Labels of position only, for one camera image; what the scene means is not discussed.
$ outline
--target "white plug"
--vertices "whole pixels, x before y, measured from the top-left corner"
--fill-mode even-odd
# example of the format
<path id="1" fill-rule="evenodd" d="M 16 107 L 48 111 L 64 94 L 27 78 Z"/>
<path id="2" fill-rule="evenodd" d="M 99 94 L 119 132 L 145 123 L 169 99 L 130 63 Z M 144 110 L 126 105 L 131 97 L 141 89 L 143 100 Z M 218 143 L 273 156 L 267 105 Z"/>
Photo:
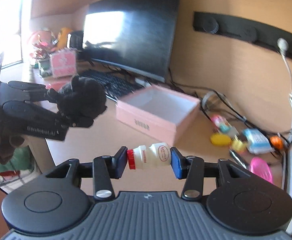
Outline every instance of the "white plug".
<path id="1" fill-rule="evenodd" d="M 277 46 L 279 47 L 279 51 L 281 54 L 285 55 L 288 51 L 288 43 L 285 39 L 279 38 L 277 40 Z"/>

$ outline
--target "metal screw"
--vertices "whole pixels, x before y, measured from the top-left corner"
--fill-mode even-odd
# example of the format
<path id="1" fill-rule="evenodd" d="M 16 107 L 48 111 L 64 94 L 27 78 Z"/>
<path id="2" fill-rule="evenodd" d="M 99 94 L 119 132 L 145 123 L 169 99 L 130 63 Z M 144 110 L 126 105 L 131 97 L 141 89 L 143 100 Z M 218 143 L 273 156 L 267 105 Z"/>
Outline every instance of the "metal screw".
<path id="1" fill-rule="evenodd" d="M 97 191 L 96 196 L 100 197 L 100 198 L 108 198 L 111 196 L 111 191 L 108 189 L 101 189 L 99 191 Z"/>
<path id="2" fill-rule="evenodd" d="M 189 189 L 184 192 L 184 196 L 188 198 L 196 198 L 200 196 L 200 192 L 194 189 Z"/>

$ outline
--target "red oval logo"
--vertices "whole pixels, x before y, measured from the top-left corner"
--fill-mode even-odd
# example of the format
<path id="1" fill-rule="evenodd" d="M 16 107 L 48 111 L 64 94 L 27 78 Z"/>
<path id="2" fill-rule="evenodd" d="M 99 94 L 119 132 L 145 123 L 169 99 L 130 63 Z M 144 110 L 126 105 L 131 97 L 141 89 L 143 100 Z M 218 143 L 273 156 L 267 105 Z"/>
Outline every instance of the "red oval logo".
<path id="1" fill-rule="evenodd" d="M 162 162 L 165 162 L 168 160 L 169 151 L 168 151 L 166 146 L 164 146 L 164 145 L 159 146 L 158 156 Z"/>

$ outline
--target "orange ball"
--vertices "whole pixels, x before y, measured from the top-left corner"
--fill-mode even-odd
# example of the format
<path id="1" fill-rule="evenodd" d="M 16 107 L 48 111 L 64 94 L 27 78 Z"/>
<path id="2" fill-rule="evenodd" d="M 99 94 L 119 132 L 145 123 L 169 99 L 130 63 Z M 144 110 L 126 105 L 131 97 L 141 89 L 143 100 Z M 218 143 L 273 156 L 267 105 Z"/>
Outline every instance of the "orange ball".
<path id="1" fill-rule="evenodd" d="M 270 137 L 270 142 L 278 150 L 281 150 L 284 148 L 283 141 L 281 140 L 281 138 L 279 136 Z"/>

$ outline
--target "open pink box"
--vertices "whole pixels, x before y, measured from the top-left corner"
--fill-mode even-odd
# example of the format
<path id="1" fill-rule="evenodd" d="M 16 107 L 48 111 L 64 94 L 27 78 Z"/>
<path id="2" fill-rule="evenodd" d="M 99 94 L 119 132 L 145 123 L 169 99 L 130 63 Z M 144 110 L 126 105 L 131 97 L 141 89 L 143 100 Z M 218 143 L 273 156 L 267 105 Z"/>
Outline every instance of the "open pink box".
<path id="1" fill-rule="evenodd" d="M 120 98 L 116 117 L 172 146 L 197 116 L 199 103 L 198 98 L 153 85 Z"/>

